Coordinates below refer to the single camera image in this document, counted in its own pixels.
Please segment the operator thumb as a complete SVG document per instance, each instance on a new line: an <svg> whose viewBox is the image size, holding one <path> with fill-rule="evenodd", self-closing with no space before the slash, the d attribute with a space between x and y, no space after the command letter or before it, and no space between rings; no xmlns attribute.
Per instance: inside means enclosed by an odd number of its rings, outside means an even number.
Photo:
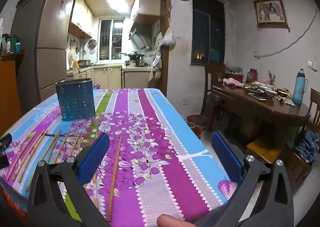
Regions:
<svg viewBox="0 0 320 227"><path fill-rule="evenodd" d="M179 220L170 215L160 215L157 218L157 225L159 227L195 227L192 223Z"/></svg>

